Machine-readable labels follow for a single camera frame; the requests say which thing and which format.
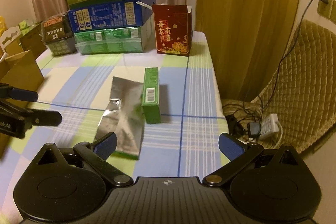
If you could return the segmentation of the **silver foil pouch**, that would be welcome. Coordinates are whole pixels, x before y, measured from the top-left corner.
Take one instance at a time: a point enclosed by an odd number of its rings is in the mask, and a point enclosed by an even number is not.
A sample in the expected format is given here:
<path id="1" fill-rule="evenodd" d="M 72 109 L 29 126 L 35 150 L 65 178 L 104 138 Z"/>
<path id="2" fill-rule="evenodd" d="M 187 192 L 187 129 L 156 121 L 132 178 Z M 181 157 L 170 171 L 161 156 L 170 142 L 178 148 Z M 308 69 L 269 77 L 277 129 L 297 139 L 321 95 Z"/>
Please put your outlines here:
<path id="1" fill-rule="evenodd" d="M 109 103 L 98 123 L 95 140 L 109 132 L 117 136 L 116 153 L 137 160 L 145 119 L 141 107 L 143 83 L 112 78 Z"/>

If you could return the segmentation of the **green medicine box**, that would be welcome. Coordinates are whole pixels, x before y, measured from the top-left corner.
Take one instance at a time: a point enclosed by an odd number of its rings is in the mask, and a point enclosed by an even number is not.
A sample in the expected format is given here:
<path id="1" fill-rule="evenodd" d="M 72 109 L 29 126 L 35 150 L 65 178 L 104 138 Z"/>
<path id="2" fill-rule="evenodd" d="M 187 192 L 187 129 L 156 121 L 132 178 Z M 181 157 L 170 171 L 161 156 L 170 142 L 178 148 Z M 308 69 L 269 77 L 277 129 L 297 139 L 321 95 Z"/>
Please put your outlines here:
<path id="1" fill-rule="evenodd" d="M 147 124 L 161 123 L 158 67 L 145 68 L 141 106 Z"/>

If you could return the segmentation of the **open cardboard box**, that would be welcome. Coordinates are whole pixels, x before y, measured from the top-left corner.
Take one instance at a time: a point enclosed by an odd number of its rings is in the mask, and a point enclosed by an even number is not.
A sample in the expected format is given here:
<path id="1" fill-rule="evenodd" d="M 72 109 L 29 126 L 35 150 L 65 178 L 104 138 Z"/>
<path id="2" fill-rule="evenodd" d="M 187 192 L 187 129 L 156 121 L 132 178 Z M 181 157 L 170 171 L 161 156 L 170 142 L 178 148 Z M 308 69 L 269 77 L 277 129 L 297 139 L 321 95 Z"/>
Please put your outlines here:
<path id="1" fill-rule="evenodd" d="M 37 92 L 43 81 L 41 70 L 30 51 L 18 53 L 1 61 L 1 83 Z M 25 108 L 30 103 L 14 99 L 7 100 L 14 105 Z M 1 155 L 5 153 L 10 138 L 11 136 L 1 133 Z"/>

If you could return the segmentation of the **white power strip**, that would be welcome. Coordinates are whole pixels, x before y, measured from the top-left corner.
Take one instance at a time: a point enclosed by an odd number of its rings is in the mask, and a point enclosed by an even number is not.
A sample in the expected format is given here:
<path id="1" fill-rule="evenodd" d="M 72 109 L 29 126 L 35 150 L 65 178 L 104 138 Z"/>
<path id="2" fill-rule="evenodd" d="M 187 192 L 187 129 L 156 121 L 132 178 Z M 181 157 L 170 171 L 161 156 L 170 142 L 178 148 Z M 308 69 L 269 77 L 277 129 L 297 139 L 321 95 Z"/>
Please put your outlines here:
<path id="1" fill-rule="evenodd" d="M 278 116 L 275 113 L 269 114 L 262 120 L 260 140 L 264 140 L 280 131 L 278 127 Z"/>

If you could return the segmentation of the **checkered tablecloth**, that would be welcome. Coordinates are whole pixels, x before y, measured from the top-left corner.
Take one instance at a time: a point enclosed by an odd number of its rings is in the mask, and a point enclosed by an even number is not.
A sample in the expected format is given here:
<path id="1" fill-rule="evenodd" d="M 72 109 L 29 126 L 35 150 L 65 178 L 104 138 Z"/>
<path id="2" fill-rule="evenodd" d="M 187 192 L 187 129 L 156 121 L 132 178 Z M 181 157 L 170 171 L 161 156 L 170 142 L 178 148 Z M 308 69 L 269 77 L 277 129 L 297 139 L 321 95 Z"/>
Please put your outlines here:
<path id="1" fill-rule="evenodd" d="M 45 78 L 36 109 L 57 110 L 58 127 L 34 127 L 24 139 L 13 139 L 1 160 L 1 222 L 17 223 L 20 215 L 13 190 L 20 176 L 45 143 L 72 147 L 93 141 L 107 131 L 120 140 L 142 129 L 138 159 L 114 153 L 109 162 L 132 177 L 198 176 L 227 163 L 218 137 L 227 130 L 206 36 L 193 34 L 191 55 L 143 53 L 53 57 L 37 61 Z M 161 120 L 148 124 L 141 106 L 141 89 L 112 84 L 117 79 L 142 83 L 146 68 L 157 68 Z"/>

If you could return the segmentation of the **brown cardboard boxes stack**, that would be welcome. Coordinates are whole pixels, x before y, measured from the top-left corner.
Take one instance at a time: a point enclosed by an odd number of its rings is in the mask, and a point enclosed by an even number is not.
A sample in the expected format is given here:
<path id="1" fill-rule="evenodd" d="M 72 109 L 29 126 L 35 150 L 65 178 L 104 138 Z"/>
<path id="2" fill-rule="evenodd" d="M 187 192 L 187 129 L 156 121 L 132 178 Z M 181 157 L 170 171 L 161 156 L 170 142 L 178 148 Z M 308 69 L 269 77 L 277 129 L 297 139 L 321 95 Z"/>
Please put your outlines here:
<path id="1" fill-rule="evenodd" d="M 30 51 L 37 59 L 46 49 L 41 36 L 41 22 L 21 30 L 19 26 L 11 27 L 1 35 L 1 57 L 13 56 Z"/>

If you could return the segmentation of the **black Honglu food container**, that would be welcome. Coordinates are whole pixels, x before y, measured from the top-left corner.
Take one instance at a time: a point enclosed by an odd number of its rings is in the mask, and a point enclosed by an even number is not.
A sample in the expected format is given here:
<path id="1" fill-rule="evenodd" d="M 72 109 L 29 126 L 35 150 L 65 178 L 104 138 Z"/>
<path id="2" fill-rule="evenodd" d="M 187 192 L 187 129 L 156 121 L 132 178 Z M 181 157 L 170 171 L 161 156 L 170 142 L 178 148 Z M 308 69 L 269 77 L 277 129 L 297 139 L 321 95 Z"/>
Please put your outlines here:
<path id="1" fill-rule="evenodd" d="M 41 37 L 53 56 L 77 52 L 68 11 L 42 21 Z"/>

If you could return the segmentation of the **yellow plastic bag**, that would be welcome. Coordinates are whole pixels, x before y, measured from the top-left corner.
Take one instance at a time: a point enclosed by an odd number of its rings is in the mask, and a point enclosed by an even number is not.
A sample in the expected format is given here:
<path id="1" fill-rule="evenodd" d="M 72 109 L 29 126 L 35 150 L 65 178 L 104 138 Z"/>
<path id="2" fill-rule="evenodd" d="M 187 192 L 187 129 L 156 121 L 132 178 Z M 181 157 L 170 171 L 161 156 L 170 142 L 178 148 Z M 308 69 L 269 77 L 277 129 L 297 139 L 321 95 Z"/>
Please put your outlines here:
<path id="1" fill-rule="evenodd" d="M 0 36 L 7 30 L 5 19 L 0 16 Z"/>

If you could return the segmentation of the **quilted olive chair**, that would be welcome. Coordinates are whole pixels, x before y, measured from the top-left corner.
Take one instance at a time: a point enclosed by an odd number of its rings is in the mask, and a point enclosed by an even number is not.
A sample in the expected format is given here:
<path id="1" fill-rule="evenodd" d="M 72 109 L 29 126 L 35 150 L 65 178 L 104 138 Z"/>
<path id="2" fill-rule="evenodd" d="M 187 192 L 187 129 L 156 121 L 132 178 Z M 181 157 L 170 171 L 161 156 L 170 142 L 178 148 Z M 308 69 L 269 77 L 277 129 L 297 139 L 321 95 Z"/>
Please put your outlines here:
<path id="1" fill-rule="evenodd" d="M 277 114 L 282 132 L 258 143 L 265 148 L 291 144 L 299 153 L 322 145 L 335 133 L 335 34 L 303 20 L 294 48 L 251 102 L 222 100 L 223 113 L 248 122 Z"/>

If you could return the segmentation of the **green shrink-wrapped drink pack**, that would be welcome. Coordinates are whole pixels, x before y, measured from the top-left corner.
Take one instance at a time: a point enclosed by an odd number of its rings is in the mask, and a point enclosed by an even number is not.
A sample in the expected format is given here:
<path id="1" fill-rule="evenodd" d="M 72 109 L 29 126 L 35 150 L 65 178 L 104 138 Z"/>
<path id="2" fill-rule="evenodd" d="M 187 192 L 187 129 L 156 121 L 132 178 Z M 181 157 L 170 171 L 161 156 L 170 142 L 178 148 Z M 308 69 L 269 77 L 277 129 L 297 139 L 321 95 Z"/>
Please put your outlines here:
<path id="1" fill-rule="evenodd" d="M 76 49 L 82 55 L 141 53 L 154 41 L 154 17 L 141 27 L 86 31 L 74 34 Z"/>

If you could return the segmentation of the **blue milk carton box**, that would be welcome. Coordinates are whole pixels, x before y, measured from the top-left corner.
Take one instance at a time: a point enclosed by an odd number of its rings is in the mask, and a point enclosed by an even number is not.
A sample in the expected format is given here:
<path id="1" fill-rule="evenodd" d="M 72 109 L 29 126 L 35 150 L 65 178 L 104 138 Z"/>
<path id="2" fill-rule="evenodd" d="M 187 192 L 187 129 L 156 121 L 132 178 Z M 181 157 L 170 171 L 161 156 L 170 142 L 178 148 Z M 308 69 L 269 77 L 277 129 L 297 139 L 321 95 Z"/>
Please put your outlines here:
<path id="1" fill-rule="evenodd" d="M 156 0 L 118 0 L 71 9 L 68 17 L 72 31 L 141 27 L 151 17 L 152 11 L 138 2 L 152 5 Z"/>

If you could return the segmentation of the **red gift box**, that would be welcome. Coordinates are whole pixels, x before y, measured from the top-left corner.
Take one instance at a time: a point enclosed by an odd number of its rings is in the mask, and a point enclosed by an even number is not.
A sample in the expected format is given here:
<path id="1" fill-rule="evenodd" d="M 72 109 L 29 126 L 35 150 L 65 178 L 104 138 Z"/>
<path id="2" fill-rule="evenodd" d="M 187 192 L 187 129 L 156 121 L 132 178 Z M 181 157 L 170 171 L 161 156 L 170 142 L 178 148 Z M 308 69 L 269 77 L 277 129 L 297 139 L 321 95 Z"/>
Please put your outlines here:
<path id="1" fill-rule="evenodd" d="M 192 7 L 187 5 L 152 5 L 157 53 L 188 56 L 193 30 Z"/>

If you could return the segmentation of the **gold curtain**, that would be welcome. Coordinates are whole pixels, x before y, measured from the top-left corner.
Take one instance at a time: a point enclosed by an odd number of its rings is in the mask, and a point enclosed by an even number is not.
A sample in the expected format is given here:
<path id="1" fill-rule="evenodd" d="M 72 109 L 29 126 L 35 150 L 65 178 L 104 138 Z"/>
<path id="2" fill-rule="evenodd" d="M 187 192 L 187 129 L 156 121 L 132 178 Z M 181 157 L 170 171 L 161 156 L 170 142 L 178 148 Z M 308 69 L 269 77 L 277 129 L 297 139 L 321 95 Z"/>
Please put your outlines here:
<path id="1" fill-rule="evenodd" d="M 222 99 L 250 101 L 270 81 L 299 0 L 197 0 L 195 27 L 209 44 Z"/>

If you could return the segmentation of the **wall socket with plug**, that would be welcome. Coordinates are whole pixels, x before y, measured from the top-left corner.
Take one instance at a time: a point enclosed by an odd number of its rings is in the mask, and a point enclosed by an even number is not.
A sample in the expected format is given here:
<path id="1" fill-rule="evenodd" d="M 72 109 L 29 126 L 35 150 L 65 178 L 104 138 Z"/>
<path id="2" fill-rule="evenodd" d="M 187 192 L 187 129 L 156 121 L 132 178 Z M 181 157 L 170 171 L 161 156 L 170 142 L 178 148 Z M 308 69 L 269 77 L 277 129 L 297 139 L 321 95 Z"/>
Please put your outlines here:
<path id="1" fill-rule="evenodd" d="M 330 19 L 333 0 L 318 0 L 317 12 L 320 16 Z"/>

